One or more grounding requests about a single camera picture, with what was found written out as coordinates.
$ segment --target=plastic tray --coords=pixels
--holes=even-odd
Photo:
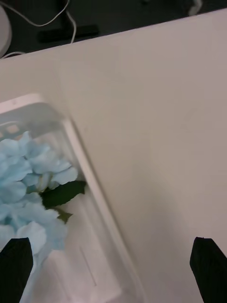
[[[75,127],[39,94],[0,103],[0,140],[25,130],[48,142],[79,169],[88,187],[65,209],[65,251],[53,251],[44,263],[33,303],[142,303],[140,281],[108,210]]]

